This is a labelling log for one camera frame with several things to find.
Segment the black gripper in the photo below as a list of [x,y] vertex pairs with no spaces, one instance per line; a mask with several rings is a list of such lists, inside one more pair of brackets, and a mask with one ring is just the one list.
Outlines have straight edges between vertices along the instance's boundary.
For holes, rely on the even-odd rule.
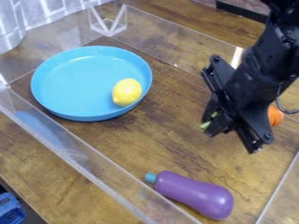
[[238,67],[214,55],[200,75],[211,91],[200,120],[204,134],[234,131],[247,152],[258,153],[275,140],[267,109],[298,78],[298,50],[252,47]]

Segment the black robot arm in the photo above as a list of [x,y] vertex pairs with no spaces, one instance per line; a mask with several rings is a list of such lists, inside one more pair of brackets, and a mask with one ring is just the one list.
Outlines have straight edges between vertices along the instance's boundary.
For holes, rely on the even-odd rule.
[[239,66],[214,55],[200,72],[211,91],[200,128],[208,137],[234,131],[248,153],[274,142],[268,107],[299,79],[299,0],[260,1],[266,29]]

